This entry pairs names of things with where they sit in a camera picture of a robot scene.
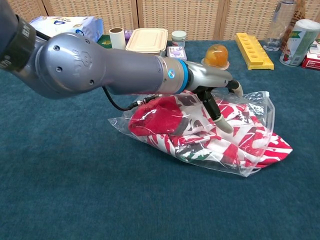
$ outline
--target blue carpet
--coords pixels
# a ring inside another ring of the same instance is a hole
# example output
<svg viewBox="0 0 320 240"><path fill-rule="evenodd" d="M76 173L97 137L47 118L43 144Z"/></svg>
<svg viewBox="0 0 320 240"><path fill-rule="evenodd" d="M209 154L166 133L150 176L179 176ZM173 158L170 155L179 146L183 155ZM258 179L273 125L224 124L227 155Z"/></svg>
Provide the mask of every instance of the blue carpet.
<svg viewBox="0 0 320 240"><path fill-rule="evenodd" d="M188 60L213 43L187 42ZM49 100L2 71L0 240L319 239L320 71L280 52L274 71L247 70L223 44L245 93L270 92L288 158L249 178L196 167L117 132L102 89Z"/></svg>

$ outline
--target purple package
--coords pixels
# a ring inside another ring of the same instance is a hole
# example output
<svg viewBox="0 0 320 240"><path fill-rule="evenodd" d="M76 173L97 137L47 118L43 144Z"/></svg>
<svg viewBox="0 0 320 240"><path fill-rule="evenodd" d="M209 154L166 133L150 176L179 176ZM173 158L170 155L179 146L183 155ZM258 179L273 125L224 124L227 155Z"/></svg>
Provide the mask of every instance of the purple package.
<svg viewBox="0 0 320 240"><path fill-rule="evenodd" d="M183 46L168 46L166 55L170 58L187 60L187 55Z"/></svg>
<svg viewBox="0 0 320 240"><path fill-rule="evenodd" d="M129 40L131 38L131 35L134 31L133 30L125 30L124 31L124 39Z"/></svg>

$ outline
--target white label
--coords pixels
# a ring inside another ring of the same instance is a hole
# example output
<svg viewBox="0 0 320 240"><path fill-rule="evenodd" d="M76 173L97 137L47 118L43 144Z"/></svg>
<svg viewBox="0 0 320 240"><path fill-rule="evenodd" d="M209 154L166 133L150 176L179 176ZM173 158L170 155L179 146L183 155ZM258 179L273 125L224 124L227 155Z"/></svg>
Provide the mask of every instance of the white label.
<svg viewBox="0 0 320 240"><path fill-rule="evenodd" d="M172 46L176 47L184 47L186 45L185 41L177 42L177 41L172 41Z"/></svg>
<svg viewBox="0 0 320 240"><path fill-rule="evenodd" d="M22 34L24 36L26 36L27 38L29 38L30 35L30 27L28 27L27 25L23 26L23 30L22 30Z"/></svg>

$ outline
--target red box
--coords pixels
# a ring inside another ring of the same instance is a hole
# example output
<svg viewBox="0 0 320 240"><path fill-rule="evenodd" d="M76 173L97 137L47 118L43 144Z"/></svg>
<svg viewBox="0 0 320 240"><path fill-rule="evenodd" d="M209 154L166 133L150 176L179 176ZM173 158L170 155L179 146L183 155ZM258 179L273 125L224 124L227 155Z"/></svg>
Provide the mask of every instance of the red box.
<svg viewBox="0 0 320 240"><path fill-rule="evenodd" d="M302 67L320 70L320 40L313 42L302 62Z"/></svg>

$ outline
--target water bottle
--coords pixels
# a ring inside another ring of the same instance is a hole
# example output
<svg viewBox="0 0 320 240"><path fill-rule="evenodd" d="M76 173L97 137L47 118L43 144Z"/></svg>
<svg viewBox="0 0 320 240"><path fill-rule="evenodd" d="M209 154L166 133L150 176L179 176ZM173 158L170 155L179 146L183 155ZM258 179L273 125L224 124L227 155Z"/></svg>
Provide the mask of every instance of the water bottle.
<svg viewBox="0 0 320 240"><path fill-rule="evenodd" d="M296 4L296 0L279 0L264 39L263 48L266 51L279 50L282 38L295 12Z"/></svg>

